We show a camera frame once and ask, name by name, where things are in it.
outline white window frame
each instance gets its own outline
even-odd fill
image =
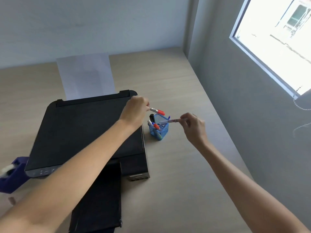
[[[248,55],[263,71],[265,71],[275,82],[278,83],[292,98],[295,100],[300,97],[300,95],[288,85],[280,76],[278,76],[272,69],[270,69],[264,62],[262,62],[257,56],[255,56],[243,43],[241,43],[236,37],[235,34],[239,28],[239,25],[244,17],[244,14],[247,10],[251,0],[245,0],[241,11],[238,15],[237,20],[233,26],[233,29],[230,34],[230,39],[246,54]]]

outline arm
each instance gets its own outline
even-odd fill
[[[186,113],[179,122],[187,139],[210,164],[252,232],[310,232],[283,204],[230,163],[208,141],[204,121]]]
[[[56,231],[122,143],[142,124],[148,100],[132,97],[120,119],[0,219],[0,232]]]

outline forearm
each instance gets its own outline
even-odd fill
[[[5,217],[26,219],[33,225],[44,225],[51,232],[55,231],[132,132],[130,127],[118,121],[47,177]]]
[[[212,144],[198,147],[252,232],[309,232],[279,201],[230,163]]]

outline person's left arm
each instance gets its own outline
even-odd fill
[[[0,219],[0,232],[52,233],[79,203],[122,143],[141,125],[149,102],[132,97],[120,119]]]

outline wooden table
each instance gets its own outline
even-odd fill
[[[116,91],[135,90],[172,118],[191,112],[203,118],[210,141],[250,176],[231,138],[179,48],[111,55]],[[0,163],[28,156],[47,105],[65,99],[55,62],[0,70]],[[122,180],[123,227],[115,232],[250,232],[212,169],[171,124],[162,141],[149,134],[145,146],[150,178]],[[14,196],[20,200],[42,180],[29,180]],[[0,195],[0,214],[10,204]],[[69,218],[58,232],[67,232]]]

